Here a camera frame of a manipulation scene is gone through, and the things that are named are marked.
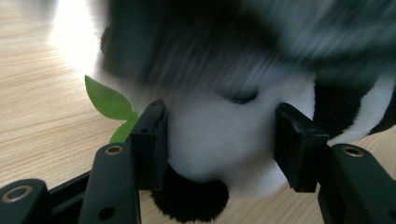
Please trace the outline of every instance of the wood grain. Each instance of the wood grain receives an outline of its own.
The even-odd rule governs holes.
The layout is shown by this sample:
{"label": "wood grain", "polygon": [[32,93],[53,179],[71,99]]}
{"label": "wood grain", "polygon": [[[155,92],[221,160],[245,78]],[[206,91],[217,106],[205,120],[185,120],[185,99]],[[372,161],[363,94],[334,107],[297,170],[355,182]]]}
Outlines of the wood grain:
{"label": "wood grain", "polygon": [[[100,76],[105,1],[0,1],[0,188],[40,178],[50,189],[91,169],[121,121],[92,106],[84,75]],[[396,129],[355,144],[396,176]],[[176,223],[140,192],[143,223]],[[231,200],[213,223],[322,223],[316,194],[285,186],[258,201]]]}

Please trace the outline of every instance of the green leaf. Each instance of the green leaf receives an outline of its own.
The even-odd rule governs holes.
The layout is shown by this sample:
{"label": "green leaf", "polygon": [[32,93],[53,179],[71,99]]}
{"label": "green leaf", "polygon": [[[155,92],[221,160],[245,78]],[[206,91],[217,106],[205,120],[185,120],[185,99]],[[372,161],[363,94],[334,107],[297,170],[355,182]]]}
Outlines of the green leaf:
{"label": "green leaf", "polygon": [[85,88],[93,106],[110,119],[130,119],[134,113],[128,99],[121,93],[85,76]]}
{"label": "green leaf", "polygon": [[123,123],[110,138],[110,143],[125,142],[128,134],[131,132],[132,128],[137,122],[137,114],[132,119],[127,120]]}

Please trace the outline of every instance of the white fur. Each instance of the white fur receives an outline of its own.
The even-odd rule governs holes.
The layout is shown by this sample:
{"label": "white fur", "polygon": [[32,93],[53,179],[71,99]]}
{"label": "white fur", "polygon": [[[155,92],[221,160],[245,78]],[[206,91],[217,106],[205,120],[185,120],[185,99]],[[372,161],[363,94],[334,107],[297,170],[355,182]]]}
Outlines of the white fur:
{"label": "white fur", "polygon": [[257,98],[245,105],[231,103],[213,90],[159,93],[124,84],[139,112],[151,101],[165,101],[169,164],[179,174],[197,182],[219,179],[232,197],[258,198],[286,183],[273,160],[276,106],[287,102],[309,118],[314,113],[314,77],[279,73],[267,69]]}

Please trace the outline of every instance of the panda head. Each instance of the panda head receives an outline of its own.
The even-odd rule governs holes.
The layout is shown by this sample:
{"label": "panda head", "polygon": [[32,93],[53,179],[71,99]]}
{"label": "panda head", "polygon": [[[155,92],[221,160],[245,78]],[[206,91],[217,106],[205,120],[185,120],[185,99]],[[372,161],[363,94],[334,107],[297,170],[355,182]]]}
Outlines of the panda head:
{"label": "panda head", "polygon": [[[343,59],[354,64],[373,41],[387,61],[382,47],[395,29],[381,40],[362,37],[363,24],[383,24],[361,22],[364,8],[343,24],[331,15],[351,12],[338,1],[319,2],[113,1],[104,68],[138,113],[158,99],[168,112],[169,168],[163,190],[152,194],[166,215],[210,221],[229,197],[280,189],[286,178],[273,159],[276,106],[289,103],[312,119],[317,71],[338,74],[345,68],[339,55],[351,52]],[[375,59],[366,57],[370,69]]]}

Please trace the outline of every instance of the black fur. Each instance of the black fur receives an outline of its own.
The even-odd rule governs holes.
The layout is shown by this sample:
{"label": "black fur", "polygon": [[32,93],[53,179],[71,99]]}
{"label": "black fur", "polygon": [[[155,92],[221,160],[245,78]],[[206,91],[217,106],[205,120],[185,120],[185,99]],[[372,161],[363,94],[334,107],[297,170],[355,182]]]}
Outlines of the black fur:
{"label": "black fur", "polygon": [[254,101],[258,94],[258,90],[219,93],[221,97],[236,105],[248,104]]}
{"label": "black fur", "polygon": [[162,212],[178,222],[214,220],[225,208],[229,194],[220,181],[198,184],[168,167],[162,191],[151,197]]}
{"label": "black fur", "polygon": [[326,130],[330,138],[343,133],[354,122],[361,107],[361,98],[374,86],[375,80],[364,84],[328,82],[317,79],[315,86],[314,122]]}
{"label": "black fur", "polygon": [[373,21],[394,22],[396,14],[392,1],[337,0],[325,18],[329,24],[346,28],[362,27]]}
{"label": "black fur", "polygon": [[143,73],[149,83],[170,88],[180,88],[181,82],[183,87],[201,82],[210,86],[234,78],[238,63],[247,55],[261,60],[279,51],[277,34],[269,23],[242,10],[238,1],[169,0],[168,4]]}

